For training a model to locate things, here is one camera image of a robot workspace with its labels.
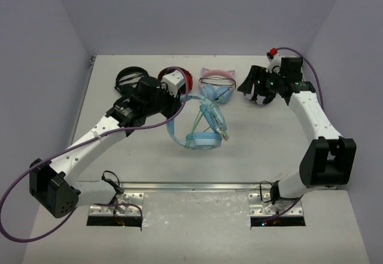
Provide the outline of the light blue headphones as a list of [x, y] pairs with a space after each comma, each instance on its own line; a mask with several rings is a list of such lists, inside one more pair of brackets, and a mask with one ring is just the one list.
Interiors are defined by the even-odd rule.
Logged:
[[[175, 122], [172, 120], [166, 124], [169, 136], [178, 145], [189, 150], [212, 150], [221, 146], [222, 140], [229, 139], [227, 123], [217, 102], [212, 102], [208, 98], [191, 93], [188, 96], [182, 95], [180, 102], [189, 100], [199, 101], [199, 112], [193, 122], [190, 133], [184, 139], [175, 135]], [[204, 131], [197, 131], [197, 127], [202, 119], [205, 119], [208, 128]]]

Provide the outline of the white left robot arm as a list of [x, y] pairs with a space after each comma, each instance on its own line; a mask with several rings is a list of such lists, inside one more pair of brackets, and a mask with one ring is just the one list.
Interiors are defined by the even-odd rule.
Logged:
[[78, 206], [111, 204], [123, 189], [107, 179], [80, 182], [79, 176], [111, 146], [145, 124], [148, 117], [171, 118], [181, 107], [180, 88], [186, 83], [174, 71], [161, 80], [144, 76], [135, 88], [118, 99], [94, 127], [60, 156], [32, 164], [31, 195], [55, 218], [66, 216]]

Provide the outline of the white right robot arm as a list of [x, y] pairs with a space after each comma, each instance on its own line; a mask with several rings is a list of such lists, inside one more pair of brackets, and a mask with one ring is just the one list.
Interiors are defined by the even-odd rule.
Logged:
[[293, 201], [324, 187], [348, 184], [357, 145], [345, 138], [327, 118], [315, 88], [303, 79], [302, 57], [282, 56], [276, 50], [267, 53], [267, 67], [253, 65], [237, 88], [257, 105], [270, 104], [277, 95], [297, 116], [309, 141], [298, 172], [274, 182], [270, 201]]

